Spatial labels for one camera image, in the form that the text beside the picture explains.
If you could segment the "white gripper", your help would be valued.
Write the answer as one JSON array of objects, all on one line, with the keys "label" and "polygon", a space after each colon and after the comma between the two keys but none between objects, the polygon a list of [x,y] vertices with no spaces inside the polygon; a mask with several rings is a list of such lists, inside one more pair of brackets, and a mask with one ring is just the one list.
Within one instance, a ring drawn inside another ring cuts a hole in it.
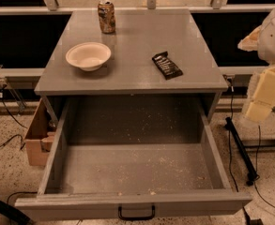
[{"label": "white gripper", "polygon": [[[246,52],[258,50],[258,38],[261,26],[257,26],[237,47]],[[248,86],[248,98],[245,104],[245,119],[254,123],[262,123],[275,107],[275,66],[254,73]]]}]

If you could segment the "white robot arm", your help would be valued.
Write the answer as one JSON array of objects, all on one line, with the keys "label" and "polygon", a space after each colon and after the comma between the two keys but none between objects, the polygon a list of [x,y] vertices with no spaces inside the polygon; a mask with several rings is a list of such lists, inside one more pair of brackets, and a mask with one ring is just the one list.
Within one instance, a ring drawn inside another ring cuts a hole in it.
[{"label": "white robot arm", "polygon": [[246,52],[257,51],[258,57],[268,63],[262,72],[251,76],[242,109],[244,121],[261,124],[275,107],[275,8],[237,47]]}]

